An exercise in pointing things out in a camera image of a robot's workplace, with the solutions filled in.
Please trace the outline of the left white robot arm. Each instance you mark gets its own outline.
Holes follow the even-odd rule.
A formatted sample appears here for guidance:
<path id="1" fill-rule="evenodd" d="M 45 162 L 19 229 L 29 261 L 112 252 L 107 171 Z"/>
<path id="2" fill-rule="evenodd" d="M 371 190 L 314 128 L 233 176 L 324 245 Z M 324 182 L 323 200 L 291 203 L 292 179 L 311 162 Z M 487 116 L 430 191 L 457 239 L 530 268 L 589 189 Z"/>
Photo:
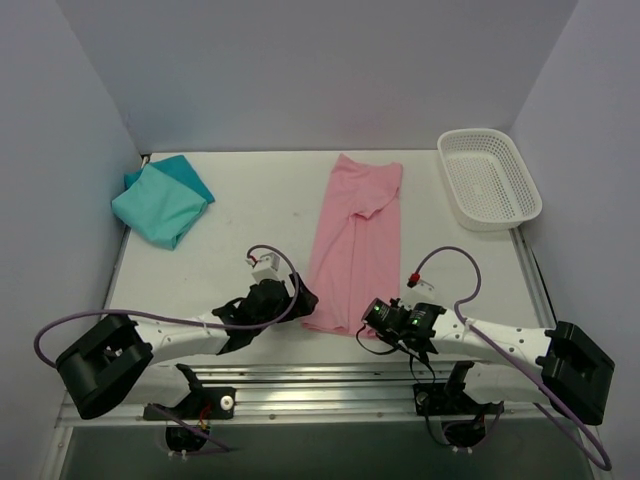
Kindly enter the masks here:
<path id="1" fill-rule="evenodd" d="M 223 355 L 252 342 L 269 324 L 312 314 L 318 297 L 297 273 L 294 293 L 280 280 L 263 279 L 239 297 L 171 328 L 135 321 L 131 311 L 111 311 L 55 361 L 81 418 L 102 416 L 134 389 L 151 365 L 194 355 Z"/>

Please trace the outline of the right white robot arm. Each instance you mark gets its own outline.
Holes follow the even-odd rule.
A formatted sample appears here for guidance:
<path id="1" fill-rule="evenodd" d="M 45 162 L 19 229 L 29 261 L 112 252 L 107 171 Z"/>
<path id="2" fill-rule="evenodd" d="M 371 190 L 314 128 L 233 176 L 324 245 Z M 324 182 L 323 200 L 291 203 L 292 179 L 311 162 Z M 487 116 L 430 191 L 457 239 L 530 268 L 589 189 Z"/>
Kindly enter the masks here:
<path id="1" fill-rule="evenodd" d="M 584 424 L 603 422 L 614 361 L 578 326 L 520 328 L 468 318 L 438 305 L 418 303 L 409 310 L 374 300 L 363 323 L 378 337 L 410 351 L 456 354 L 503 365 L 509 373 L 531 374 L 538 390 L 548 389 L 551 405 L 565 405 Z"/>

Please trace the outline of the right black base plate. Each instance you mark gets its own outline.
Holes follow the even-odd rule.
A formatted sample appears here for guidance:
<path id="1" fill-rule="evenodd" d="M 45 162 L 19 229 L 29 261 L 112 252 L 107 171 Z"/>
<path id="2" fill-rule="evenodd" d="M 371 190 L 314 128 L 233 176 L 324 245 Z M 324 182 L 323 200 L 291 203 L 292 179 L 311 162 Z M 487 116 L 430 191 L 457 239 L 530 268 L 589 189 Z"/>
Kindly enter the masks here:
<path id="1" fill-rule="evenodd" d="M 461 390 L 447 389 L 444 383 L 415 383 L 412 389 L 419 416 L 477 416 L 502 410 L 499 403 L 479 403 Z"/>

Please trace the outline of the white plastic basket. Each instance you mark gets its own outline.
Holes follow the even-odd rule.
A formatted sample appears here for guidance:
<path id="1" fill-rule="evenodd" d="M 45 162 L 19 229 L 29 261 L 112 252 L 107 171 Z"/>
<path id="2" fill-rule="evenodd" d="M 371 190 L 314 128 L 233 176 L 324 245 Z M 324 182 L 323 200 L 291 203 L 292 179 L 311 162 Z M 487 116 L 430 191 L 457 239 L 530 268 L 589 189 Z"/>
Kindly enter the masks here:
<path id="1" fill-rule="evenodd" d="M 457 129 L 437 141 L 452 213 L 474 232 L 510 230 L 538 217 L 543 203 L 513 140 L 490 128 Z"/>

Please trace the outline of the aluminium rail frame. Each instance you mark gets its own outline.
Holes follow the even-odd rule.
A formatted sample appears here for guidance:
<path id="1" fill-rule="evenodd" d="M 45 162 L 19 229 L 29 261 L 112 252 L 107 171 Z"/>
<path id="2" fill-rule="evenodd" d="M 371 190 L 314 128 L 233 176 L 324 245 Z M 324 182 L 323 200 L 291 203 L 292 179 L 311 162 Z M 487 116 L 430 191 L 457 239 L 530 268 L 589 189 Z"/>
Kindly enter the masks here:
<path id="1" fill-rule="evenodd" d="M 539 272 L 535 256 L 529 248 L 520 229 L 509 231 L 513 244 L 513 252 L 521 270 L 522 282 L 526 285 L 536 321 L 545 328 L 557 323 L 550 301 L 544 290 L 544 282 Z M 108 293 L 108 304 L 115 304 L 116 293 L 122 290 L 118 283 L 124 282 L 125 267 L 135 260 L 133 253 L 127 253 L 134 245 L 134 238 L 127 231 L 119 252 L 115 273 Z M 266 425 L 320 425 L 320 424 L 382 424 L 407 423 L 418 421 L 421 414 L 415 410 L 410 383 L 416 387 L 427 388 L 433 378 L 429 370 L 422 366 L 417 374 L 423 375 L 420 385 L 413 379 L 408 360 L 397 357 L 395 360 L 367 360 L 362 357 L 367 352 L 360 347 L 353 347 L 355 340 L 345 337 L 323 338 L 305 337 L 299 330 L 284 330 L 295 338 L 303 339 L 302 350 L 315 350 L 303 355 L 302 360 L 266 360 L 266 354 L 256 353 L 260 359 L 242 360 L 238 364 L 212 363 L 206 357 L 195 359 L 190 365 L 196 376 L 208 389 L 233 387 L 235 392 L 235 413 L 232 419 L 214 419 L 214 426 L 239 428 L 249 425 L 252 428 L 266 428 Z M 343 360 L 320 362 L 311 359 L 311 353 L 320 352 L 317 348 L 329 348 L 342 355 Z M 158 419 L 146 419 L 143 413 L 143 402 L 124 403 L 110 412 L 93 420 L 82 420 L 74 413 L 71 397 L 65 394 L 56 428 L 67 429 L 132 429 L 163 427 L 177 428 L 179 425 L 171 419 L 157 415 Z M 535 406 L 506 400 L 505 411 L 501 414 L 500 424 L 515 421 L 542 422 L 542 413 Z"/>

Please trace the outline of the pink t shirt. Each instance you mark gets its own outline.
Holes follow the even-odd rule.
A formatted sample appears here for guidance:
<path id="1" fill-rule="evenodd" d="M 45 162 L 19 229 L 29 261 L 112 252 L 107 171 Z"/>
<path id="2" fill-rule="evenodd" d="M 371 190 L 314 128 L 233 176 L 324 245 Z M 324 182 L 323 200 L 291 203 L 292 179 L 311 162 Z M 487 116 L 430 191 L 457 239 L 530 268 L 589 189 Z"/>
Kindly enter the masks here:
<path id="1" fill-rule="evenodd" d="M 371 302 L 399 296 L 403 166 L 338 157 L 311 251 L 307 287 L 318 297 L 302 321 L 311 331 L 353 336 Z"/>

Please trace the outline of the teal folded t shirt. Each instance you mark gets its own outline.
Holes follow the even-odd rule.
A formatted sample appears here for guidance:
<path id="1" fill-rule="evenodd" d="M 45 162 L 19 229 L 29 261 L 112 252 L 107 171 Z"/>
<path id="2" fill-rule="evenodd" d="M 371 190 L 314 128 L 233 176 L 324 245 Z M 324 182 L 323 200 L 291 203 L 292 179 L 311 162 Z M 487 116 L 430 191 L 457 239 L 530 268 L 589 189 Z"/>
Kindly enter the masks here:
<path id="1" fill-rule="evenodd" d="M 150 162 L 124 176 L 113 214 L 156 247 L 173 251 L 208 206 L 213 193 L 183 155 Z"/>

